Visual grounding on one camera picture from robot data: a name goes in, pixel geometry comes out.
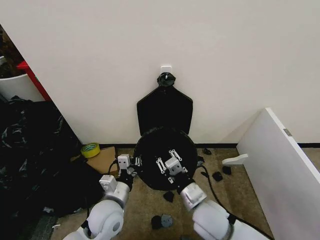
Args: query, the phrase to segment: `carpet floor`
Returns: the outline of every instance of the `carpet floor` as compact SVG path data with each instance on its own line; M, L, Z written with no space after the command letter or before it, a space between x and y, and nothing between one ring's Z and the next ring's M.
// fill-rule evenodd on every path
M222 160L238 156L235 148L210 148L212 155L204 155L198 149L198 155L204 157L204 165L212 175L215 171L222 172ZM304 152L320 169L320 149L303 148ZM133 148L118 149L118 154L133 154ZM232 166L232 174L222 173L223 180L215 182L211 177L213 189L227 210L234 215L254 224L272 235L267 220L261 209L255 191L251 185L245 168ZM201 174L201 168L194 174L195 182L207 193L208 198L215 200L211 194L208 180ZM124 225L115 240L179 240L181 236L191 240L201 239L193 230L192 213L188 212L180 196L174 192L173 203L163 198L164 191L152 190L136 177L124 211ZM168 228L152 230L151 218L154 215L169 214L173 225ZM53 230L51 240L62 240L67 234L75 231L86 219L86 211L59 218L61 224Z

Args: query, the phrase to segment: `red object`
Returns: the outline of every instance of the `red object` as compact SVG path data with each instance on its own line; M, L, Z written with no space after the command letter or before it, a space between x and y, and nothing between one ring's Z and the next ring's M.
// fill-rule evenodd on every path
M31 81L33 82L33 84L35 85L35 87L38 89L38 91L40 92L40 94L42 95L42 97L44 98L44 100L46 101L51 101L50 96L48 95L47 91L44 89L44 87L41 85L41 83L38 81L38 79L36 78L36 75L34 74L34 72L31 70L31 68L29 67L28 63L26 61L23 61L21 63L19 63L18 66L16 66L18 69L24 70L26 74L28 74L29 78L31 79Z

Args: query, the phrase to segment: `black debris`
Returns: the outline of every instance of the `black debris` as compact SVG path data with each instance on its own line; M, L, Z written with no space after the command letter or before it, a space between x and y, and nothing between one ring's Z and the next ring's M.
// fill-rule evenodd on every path
M220 182L223 179L221 172L219 172L219 171L216 171L214 174L212 174L212 177L217 182Z
M208 148L204 148L204 149L202 150L202 152L203 152L205 155L211 155L211 154L212 154L211 151L210 151Z
M197 156L197 165L202 165L205 163L205 159L202 156Z
M222 172L224 172L227 175L231 175L231 167L229 166L223 166L222 167Z
M161 216L155 215L151 219L151 225L152 225L152 229L160 229L160 228L162 228Z
M172 191L167 191L165 194L163 194L163 197L165 200L167 200L170 203L173 203L174 201L174 193Z

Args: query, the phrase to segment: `black round board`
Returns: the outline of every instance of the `black round board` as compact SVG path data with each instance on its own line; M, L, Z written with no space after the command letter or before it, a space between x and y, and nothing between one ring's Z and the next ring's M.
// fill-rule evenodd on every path
M154 190L175 190L175 183L170 183L169 171L160 172L156 163L158 158L163 164L171 158L169 150L175 151L182 158L181 166L187 169L192 178L197 167L197 149L190 137L182 130L167 127L157 127L147 131L138 141L134 149L134 157L140 157L142 166L139 168L139 177Z

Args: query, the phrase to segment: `baseboard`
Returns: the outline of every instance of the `baseboard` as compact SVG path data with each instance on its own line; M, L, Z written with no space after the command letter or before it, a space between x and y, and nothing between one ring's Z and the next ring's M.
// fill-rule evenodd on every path
M208 149L234 149L237 143L196 143L197 148L208 148ZM122 144L100 144L101 149L116 147L119 149L134 148L134 143L122 143Z
M99 144L100 149L105 149L109 147L115 147L118 149L133 149L136 147L134 143L120 143L120 144Z
M199 149L235 149L238 143L196 143Z
M319 142L310 142L310 143L298 143L300 148L320 148ZM199 149L234 149L237 146L237 143L196 143L195 146ZM118 143L118 144L100 144L101 149L116 147L119 149L130 149L135 148L136 144L134 143Z
M320 142L298 143L300 148L320 148Z

